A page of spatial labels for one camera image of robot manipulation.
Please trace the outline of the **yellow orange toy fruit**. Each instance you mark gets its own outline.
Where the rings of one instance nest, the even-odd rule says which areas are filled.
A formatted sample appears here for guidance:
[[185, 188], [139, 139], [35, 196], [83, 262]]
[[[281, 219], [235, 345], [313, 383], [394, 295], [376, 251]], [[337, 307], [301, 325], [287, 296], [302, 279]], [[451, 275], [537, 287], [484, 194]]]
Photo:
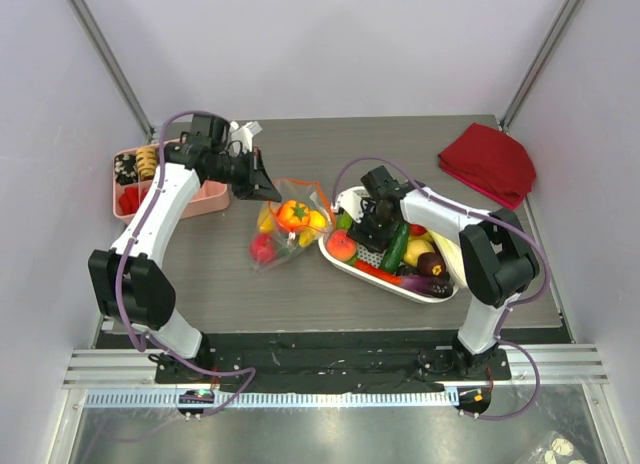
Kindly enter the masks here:
[[270, 234], [274, 231], [274, 217], [269, 207], [265, 207], [260, 211], [257, 219], [257, 229], [261, 234]]

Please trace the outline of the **orange toy tomato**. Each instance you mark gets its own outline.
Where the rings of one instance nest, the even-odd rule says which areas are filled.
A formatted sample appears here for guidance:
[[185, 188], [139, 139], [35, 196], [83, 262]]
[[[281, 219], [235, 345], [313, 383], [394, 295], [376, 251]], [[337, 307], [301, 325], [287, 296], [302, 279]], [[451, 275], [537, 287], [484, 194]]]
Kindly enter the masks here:
[[296, 232], [308, 225], [310, 209], [303, 202], [289, 200], [282, 204], [276, 212], [278, 224], [289, 232]]

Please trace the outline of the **clear zip top bag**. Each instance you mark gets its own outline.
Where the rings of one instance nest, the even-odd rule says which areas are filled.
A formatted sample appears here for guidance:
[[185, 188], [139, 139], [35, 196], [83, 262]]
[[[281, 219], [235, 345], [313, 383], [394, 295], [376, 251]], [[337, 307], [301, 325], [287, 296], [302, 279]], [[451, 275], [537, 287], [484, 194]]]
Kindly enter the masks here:
[[335, 228], [336, 217], [318, 181], [277, 178], [280, 202], [262, 204], [249, 256], [256, 271], [283, 264], [310, 248]]

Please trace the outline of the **red toy apple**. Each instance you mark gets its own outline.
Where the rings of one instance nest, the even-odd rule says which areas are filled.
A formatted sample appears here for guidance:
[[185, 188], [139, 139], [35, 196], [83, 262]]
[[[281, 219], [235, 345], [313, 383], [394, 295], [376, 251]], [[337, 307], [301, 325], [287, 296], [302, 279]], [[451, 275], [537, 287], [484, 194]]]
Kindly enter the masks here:
[[269, 264], [278, 258], [278, 251], [270, 234], [257, 235], [249, 245], [249, 253], [257, 264]]

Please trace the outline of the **orange toy bell pepper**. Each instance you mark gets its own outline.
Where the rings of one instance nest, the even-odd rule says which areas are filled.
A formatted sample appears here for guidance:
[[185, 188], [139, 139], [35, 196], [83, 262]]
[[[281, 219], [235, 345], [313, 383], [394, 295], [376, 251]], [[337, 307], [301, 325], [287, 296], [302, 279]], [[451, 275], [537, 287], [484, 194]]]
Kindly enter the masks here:
[[308, 226], [314, 231], [323, 232], [328, 226], [328, 221], [325, 215], [320, 211], [311, 210]]

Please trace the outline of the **yellow toy pepper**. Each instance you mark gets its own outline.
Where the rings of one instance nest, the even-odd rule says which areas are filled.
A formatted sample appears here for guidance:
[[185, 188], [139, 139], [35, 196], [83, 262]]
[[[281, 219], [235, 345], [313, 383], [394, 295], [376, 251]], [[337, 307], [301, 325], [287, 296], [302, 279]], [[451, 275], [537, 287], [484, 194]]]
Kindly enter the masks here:
[[301, 248], [309, 247], [318, 237], [320, 232], [317, 229], [307, 227], [301, 231], [298, 239], [298, 245]]

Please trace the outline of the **green toy avocado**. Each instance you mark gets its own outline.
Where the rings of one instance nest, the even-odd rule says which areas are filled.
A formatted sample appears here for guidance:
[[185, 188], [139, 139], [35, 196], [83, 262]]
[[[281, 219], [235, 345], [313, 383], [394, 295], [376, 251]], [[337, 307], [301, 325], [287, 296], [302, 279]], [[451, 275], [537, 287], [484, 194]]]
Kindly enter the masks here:
[[285, 241], [282, 243], [277, 243], [276, 250], [278, 258], [282, 259], [291, 259], [293, 257], [296, 257], [301, 252], [301, 248], [296, 241]]

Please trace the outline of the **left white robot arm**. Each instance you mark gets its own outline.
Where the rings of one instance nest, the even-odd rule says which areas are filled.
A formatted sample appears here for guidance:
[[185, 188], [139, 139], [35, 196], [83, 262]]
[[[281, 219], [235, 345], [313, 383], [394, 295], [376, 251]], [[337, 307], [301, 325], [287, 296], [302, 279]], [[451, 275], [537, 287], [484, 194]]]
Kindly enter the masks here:
[[136, 349], [150, 339], [173, 353], [179, 372], [200, 383], [212, 373], [210, 345], [177, 310], [176, 291], [162, 270], [169, 241], [207, 182], [229, 185], [239, 200], [278, 202], [281, 195], [253, 143], [258, 122], [238, 124], [204, 111], [185, 115], [191, 124], [179, 139], [159, 135], [150, 190], [111, 247], [92, 252], [88, 270], [100, 313], [123, 324]]

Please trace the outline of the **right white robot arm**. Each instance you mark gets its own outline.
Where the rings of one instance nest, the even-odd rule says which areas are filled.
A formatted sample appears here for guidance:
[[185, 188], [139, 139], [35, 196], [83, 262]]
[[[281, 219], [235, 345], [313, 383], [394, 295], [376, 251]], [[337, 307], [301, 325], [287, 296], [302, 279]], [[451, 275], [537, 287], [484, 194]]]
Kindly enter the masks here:
[[385, 164], [366, 173], [361, 183], [366, 194], [356, 200], [348, 235], [381, 254], [381, 271], [397, 271], [413, 224], [459, 247], [471, 302], [452, 341], [451, 364], [460, 377], [477, 377], [497, 353], [507, 312], [523, 303], [523, 293], [541, 272], [535, 241], [514, 212], [469, 207], [412, 178], [399, 182]]

